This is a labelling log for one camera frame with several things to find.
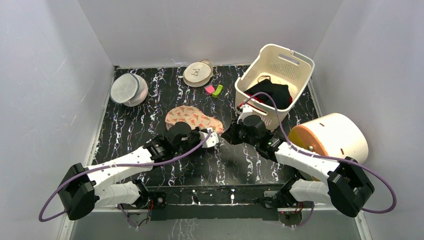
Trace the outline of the floral mesh laundry bag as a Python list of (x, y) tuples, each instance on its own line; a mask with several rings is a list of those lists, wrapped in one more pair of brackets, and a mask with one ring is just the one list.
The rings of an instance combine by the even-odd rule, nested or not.
[(204, 114), (194, 106), (181, 105), (171, 109), (165, 116), (166, 128), (169, 130), (177, 122), (184, 122), (194, 130), (196, 127), (202, 129), (212, 128), (218, 135), (224, 132), (224, 126), (218, 119)]

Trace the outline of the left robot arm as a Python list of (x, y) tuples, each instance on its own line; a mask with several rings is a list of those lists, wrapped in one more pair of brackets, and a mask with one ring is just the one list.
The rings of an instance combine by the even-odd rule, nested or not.
[(88, 167), (72, 165), (59, 185), (58, 196), (71, 221), (98, 207), (127, 204), (144, 208), (151, 199), (144, 185), (137, 180), (122, 180), (179, 161), (198, 149), (213, 148), (218, 142), (218, 134), (211, 127), (192, 129), (179, 121), (126, 155)]

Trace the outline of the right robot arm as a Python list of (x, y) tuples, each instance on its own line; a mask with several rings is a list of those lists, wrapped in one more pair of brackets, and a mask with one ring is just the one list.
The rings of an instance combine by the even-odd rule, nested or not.
[(330, 113), (297, 125), (288, 136), (268, 130), (259, 116), (250, 115), (234, 120), (222, 138), (232, 145), (251, 145), (263, 158), (312, 177), (292, 179), (281, 189), (288, 207), (304, 201), (324, 203), (353, 218), (375, 192), (360, 167), (368, 157), (367, 141), (343, 114)]

